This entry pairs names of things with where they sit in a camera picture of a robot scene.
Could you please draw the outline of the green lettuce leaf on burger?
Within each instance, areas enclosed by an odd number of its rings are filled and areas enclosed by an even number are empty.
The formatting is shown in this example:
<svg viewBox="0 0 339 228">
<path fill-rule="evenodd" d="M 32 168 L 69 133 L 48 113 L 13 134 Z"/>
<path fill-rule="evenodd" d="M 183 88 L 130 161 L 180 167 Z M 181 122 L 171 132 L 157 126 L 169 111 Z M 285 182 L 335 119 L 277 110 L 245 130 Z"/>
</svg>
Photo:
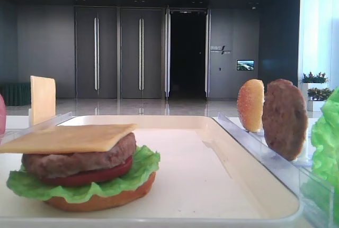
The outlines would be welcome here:
<svg viewBox="0 0 339 228">
<path fill-rule="evenodd" d="M 132 157 L 132 167 L 125 175 L 101 183 L 92 182 L 79 187 L 47 185 L 22 166 L 20 170 L 10 172 L 6 185 L 21 197 L 37 200 L 61 197 L 68 203 L 84 203 L 94 195 L 110 197 L 123 191 L 136 190 L 147 181 L 151 173 L 159 169 L 160 153 L 153 152 L 146 145 L 137 147 Z"/>
</svg>

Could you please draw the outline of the orange cheese slice on burger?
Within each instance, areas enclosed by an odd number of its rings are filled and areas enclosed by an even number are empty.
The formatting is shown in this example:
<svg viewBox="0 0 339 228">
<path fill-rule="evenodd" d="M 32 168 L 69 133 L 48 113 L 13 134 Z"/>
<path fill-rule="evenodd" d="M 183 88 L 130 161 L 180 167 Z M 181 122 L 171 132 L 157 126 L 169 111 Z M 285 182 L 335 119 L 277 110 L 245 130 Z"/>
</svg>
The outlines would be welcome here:
<svg viewBox="0 0 339 228">
<path fill-rule="evenodd" d="M 54 126 L 1 145 L 1 153 L 62 154 L 106 152 L 137 124 Z"/>
</svg>

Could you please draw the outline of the upright brown meat patty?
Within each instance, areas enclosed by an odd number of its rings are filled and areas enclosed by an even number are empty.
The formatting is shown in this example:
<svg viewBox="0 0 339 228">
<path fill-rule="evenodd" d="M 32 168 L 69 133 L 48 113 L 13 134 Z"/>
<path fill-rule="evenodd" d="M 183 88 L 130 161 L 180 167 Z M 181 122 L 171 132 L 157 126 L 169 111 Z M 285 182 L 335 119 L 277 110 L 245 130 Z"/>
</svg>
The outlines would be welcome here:
<svg viewBox="0 0 339 228">
<path fill-rule="evenodd" d="M 291 81 L 277 79 L 267 85 L 262 123 L 269 148 L 289 161 L 301 153 L 308 117 L 302 93 Z"/>
</svg>

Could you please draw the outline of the upright red tomato slice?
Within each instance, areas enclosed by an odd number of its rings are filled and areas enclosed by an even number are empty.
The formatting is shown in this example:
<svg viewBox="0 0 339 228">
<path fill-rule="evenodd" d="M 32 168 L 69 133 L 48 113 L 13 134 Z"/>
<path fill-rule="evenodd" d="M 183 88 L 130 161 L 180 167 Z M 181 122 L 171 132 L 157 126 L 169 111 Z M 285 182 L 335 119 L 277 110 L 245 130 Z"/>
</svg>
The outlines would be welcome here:
<svg viewBox="0 0 339 228">
<path fill-rule="evenodd" d="M 0 95 L 0 135 L 5 133 L 6 127 L 6 105 L 2 95 Z"/>
</svg>

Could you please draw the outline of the upright green lettuce leaf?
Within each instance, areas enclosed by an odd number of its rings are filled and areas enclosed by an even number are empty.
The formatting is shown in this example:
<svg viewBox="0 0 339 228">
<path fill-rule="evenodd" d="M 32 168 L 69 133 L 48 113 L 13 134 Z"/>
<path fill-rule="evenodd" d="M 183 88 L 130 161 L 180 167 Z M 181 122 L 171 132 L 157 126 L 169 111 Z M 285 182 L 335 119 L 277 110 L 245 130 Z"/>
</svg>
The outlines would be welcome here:
<svg viewBox="0 0 339 228">
<path fill-rule="evenodd" d="M 322 210 L 333 214 L 338 225 L 338 88 L 327 99 L 322 113 L 311 130 L 311 144 L 316 148 L 312 172 L 330 183 L 333 190 L 324 188 L 319 180 L 310 180 L 302 186 L 302 192 Z"/>
</svg>

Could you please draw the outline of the dark double door middle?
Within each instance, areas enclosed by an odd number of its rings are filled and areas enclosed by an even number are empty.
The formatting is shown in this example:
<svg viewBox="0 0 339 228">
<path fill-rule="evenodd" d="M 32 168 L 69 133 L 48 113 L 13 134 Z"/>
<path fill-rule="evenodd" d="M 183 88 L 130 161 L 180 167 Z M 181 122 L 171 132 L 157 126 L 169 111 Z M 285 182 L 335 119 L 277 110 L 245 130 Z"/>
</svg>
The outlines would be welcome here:
<svg viewBox="0 0 339 228">
<path fill-rule="evenodd" d="M 162 12 L 121 10 L 122 98 L 161 98 Z"/>
</svg>

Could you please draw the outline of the dark double door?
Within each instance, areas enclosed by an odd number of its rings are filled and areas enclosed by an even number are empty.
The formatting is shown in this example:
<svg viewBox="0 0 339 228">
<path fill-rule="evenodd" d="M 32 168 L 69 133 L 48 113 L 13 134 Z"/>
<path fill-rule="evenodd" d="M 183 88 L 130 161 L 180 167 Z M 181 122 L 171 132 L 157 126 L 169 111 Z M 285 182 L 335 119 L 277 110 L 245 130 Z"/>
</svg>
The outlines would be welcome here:
<svg viewBox="0 0 339 228">
<path fill-rule="evenodd" d="M 161 98 L 162 12 L 121 10 L 122 98 Z"/>
<path fill-rule="evenodd" d="M 76 88 L 78 98 L 117 98 L 117 10 L 77 7 Z"/>
</svg>

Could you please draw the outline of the upright golden bun rear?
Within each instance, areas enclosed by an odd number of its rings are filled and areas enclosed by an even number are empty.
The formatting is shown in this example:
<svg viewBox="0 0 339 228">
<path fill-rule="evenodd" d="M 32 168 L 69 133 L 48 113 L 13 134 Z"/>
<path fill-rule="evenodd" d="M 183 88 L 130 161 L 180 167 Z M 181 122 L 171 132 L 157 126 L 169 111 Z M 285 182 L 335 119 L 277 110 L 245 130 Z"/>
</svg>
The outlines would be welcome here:
<svg viewBox="0 0 339 228">
<path fill-rule="evenodd" d="M 239 89 L 237 110 L 242 126 L 250 132 L 262 128 L 264 85 L 261 80 L 250 79 Z"/>
</svg>

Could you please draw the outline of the cream rectangular metal tray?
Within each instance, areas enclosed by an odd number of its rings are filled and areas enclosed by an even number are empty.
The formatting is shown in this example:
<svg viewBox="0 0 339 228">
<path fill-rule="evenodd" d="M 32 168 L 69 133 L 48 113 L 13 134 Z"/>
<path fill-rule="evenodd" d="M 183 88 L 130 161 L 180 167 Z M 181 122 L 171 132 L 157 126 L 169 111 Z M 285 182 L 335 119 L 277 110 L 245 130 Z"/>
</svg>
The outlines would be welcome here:
<svg viewBox="0 0 339 228">
<path fill-rule="evenodd" d="M 1 155 L 1 227 L 302 227 L 302 203 L 282 179 L 204 116 L 79 116 L 66 125 L 137 123 L 160 153 L 150 192 L 122 207 L 71 213 L 6 187 L 18 154 Z"/>
</svg>

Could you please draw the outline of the dark double door left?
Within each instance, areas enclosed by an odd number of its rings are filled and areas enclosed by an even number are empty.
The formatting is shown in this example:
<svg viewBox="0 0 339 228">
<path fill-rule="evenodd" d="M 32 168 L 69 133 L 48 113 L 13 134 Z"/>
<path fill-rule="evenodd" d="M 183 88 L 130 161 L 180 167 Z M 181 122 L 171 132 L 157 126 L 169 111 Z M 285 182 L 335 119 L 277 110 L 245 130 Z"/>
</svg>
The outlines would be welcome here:
<svg viewBox="0 0 339 228">
<path fill-rule="evenodd" d="M 76 88 L 78 98 L 117 98 L 117 10 L 77 7 Z"/>
</svg>

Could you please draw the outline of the bottom bun on tray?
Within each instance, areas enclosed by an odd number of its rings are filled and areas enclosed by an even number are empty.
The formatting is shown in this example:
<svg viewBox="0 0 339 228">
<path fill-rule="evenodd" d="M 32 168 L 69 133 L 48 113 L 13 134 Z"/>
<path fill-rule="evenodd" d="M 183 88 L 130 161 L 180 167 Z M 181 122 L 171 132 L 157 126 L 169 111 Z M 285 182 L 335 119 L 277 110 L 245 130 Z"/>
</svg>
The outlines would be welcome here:
<svg viewBox="0 0 339 228">
<path fill-rule="evenodd" d="M 156 172 L 152 172 L 147 181 L 136 190 L 122 191 L 121 193 L 110 197 L 94 195 L 84 203 L 68 203 L 64 198 L 52 197 L 45 201 L 45 203 L 56 209 L 67 212 L 93 212 L 120 207 L 146 196 L 151 190 L 155 177 Z"/>
</svg>

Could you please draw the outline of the white planter with flowers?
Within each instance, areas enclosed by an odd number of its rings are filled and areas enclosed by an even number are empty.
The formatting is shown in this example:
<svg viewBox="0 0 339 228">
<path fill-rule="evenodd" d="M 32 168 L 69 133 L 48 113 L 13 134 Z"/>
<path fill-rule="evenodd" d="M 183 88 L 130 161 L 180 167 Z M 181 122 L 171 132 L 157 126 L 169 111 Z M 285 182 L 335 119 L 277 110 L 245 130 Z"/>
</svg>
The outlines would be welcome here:
<svg viewBox="0 0 339 228">
<path fill-rule="evenodd" d="M 333 89 L 329 87 L 329 80 L 324 72 L 304 74 L 301 80 L 301 92 L 310 112 L 318 112 L 330 97 Z"/>
</svg>

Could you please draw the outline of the clear long rail left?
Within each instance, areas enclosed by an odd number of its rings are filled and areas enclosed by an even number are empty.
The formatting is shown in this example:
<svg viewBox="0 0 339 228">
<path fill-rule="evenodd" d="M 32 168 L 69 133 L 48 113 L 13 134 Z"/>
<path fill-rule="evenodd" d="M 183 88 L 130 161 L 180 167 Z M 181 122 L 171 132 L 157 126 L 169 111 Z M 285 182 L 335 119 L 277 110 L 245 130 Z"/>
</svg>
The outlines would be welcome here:
<svg viewBox="0 0 339 228">
<path fill-rule="evenodd" d="M 29 126 L 25 129 L 14 129 L 11 130 L 3 135 L 1 135 L 1 144 L 5 144 L 8 143 L 14 139 L 20 138 L 26 134 L 38 131 L 38 130 L 44 130 L 47 129 L 49 127 L 53 127 L 53 126 L 57 126 L 63 122 L 66 122 L 68 120 L 70 120 L 71 118 L 73 118 L 73 114 L 72 112 L 68 112 L 66 114 L 59 114 L 54 116 L 53 118 L 41 122 L 37 125 L 34 126 Z"/>
</svg>

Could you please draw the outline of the clear long rail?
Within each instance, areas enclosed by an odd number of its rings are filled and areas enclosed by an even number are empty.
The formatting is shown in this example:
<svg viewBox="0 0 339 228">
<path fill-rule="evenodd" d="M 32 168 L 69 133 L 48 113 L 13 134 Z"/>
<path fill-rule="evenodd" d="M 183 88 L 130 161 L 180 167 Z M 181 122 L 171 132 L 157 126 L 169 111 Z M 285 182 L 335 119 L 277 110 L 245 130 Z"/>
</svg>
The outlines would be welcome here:
<svg viewBox="0 0 339 228">
<path fill-rule="evenodd" d="M 303 214 L 314 227 L 338 227 L 338 195 L 334 186 L 311 171 L 311 157 L 287 161 L 264 143 L 264 132 L 247 132 L 236 117 L 218 114 L 215 121 L 280 179 L 301 200 Z"/>
<path fill-rule="evenodd" d="M 66 122 L 68 120 L 70 120 L 71 118 L 73 118 L 73 114 L 72 112 L 68 112 L 66 114 L 59 114 L 54 116 L 53 118 L 41 122 L 37 125 L 34 126 L 29 126 L 25 129 L 14 129 L 11 130 L 3 135 L 1 135 L 1 144 L 5 144 L 8 143 L 14 139 L 20 138 L 26 134 L 38 131 L 38 130 L 44 130 L 47 129 L 49 127 L 53 127 L 53 126 L 57 126 L 63 122 Z"/>
</svg>

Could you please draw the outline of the clear long rail right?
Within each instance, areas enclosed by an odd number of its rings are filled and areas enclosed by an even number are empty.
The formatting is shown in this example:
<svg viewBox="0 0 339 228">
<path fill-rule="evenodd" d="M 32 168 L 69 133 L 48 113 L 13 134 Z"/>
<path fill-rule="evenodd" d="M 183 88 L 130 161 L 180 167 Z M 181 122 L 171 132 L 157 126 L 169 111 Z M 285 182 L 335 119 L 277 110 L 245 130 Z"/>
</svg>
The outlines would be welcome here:
<svg viewBox="0 0 339 228">
<path fill-rule="evenodd" d="M 280 179 L 301 200 L 303 214 L 314 227 L 338 227 L 338 195 L 334 186 L 311 171 L 311 157 L 287 161 L 264 143 L 264 132 L 247 132 L 236 117 L 218 114 L 215 121 Z"/>
</svg>

